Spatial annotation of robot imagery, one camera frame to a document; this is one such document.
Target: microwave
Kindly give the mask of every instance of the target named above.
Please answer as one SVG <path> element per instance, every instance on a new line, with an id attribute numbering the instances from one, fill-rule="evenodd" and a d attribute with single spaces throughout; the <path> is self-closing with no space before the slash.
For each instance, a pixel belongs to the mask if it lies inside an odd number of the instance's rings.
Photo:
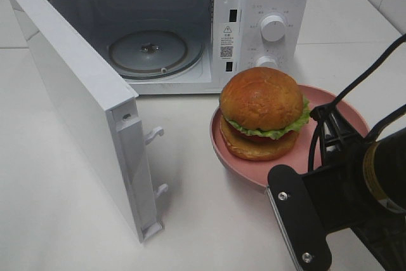
<path id="1" fill-rule="evenodd" d="M 55 109 L 142 242 L 158 232 L 138 95 L 219 93 L 284 70 L 306 0 L 10 0 Z"/>

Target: burger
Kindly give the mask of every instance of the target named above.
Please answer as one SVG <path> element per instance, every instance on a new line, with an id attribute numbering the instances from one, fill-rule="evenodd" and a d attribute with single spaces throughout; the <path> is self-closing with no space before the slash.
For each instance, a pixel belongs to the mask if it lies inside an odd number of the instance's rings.
<path id="1" fill-rule="evenodd" d="M 235 75 L 220 94 L 220 131 L 227 149 L 253 161 L 277 159 L 290 151 L 308 123 L 309 101 L 296 81 L 272 68 Z"/>

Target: open microwave door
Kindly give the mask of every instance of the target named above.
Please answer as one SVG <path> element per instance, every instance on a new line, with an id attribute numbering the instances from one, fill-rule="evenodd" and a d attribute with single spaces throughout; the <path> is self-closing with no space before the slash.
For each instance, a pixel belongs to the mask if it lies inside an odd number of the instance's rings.
<path id="1" fill-rule="evenodd" d="M 162 226 L 137 93 L 47 0 L 10 2 L 56 110 L 143 241 Z"/>

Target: white countertop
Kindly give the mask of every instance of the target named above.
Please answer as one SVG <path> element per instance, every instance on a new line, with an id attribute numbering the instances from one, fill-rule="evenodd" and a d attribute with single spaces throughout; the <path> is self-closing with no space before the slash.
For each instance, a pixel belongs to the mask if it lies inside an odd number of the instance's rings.
<path id="1" fill-rule="evenodd" d="M 139 244 L 55 114 L 9 5 L 0 0 L 3 270 L 294 270 L 266 196 L 211 147 L 218 95 L 137 99 L 145 131 L 166 131 L 148 155 L 154 185 L 170 187 L 157 202 L 165 229 Z M 366 0 L 309 0 L 289 73 L 337 94 L 398 36 Z M 404 103 L 405 60 L 400 48 L 348 96 L 370 126 Z M 327 241 L 331 270 L 383 270 L 350 230 Z"/>

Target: bottom bun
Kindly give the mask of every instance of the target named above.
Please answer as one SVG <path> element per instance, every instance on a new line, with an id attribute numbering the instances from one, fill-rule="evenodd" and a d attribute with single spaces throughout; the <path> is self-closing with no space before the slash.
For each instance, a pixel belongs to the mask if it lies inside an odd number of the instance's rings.
<path id="1" fill-rule="evenodd" d="M 221 116 L 220 131 L 228 151 L 237 157 L 253 161 L 269 161 L 282 157 L 293 148 L 299 136 L 298 132 L 291 131 L 279 140 L 256 143 L 236 135 L 232 128 Z"/>

